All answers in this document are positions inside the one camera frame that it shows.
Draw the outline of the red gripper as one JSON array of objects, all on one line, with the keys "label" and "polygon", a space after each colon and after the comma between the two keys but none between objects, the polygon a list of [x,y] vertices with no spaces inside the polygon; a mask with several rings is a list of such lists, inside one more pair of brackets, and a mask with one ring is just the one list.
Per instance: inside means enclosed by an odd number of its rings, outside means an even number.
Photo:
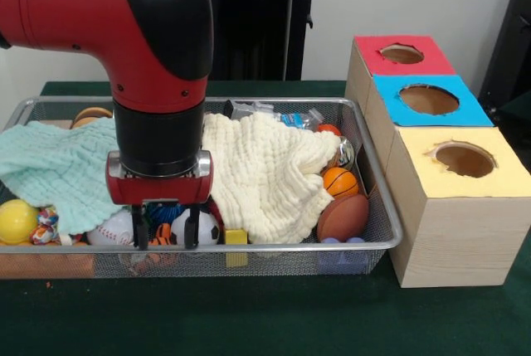
[{"label": "red gripper", "polygon": [[[149,244],[149,225],[144,220],[145,202],[177,202],[182,205],[205,203],[212,190],[212,155],[200,150],[192,170],[174,177],[140,177],[128,171],[120,161],[119,151],[108,154],[105,166],[106,184],[110,198],[117,205],[131,205],[134,246],[146,251]],[[200,208],[192,205],[184,224],[184,245],[198,245]]]}]

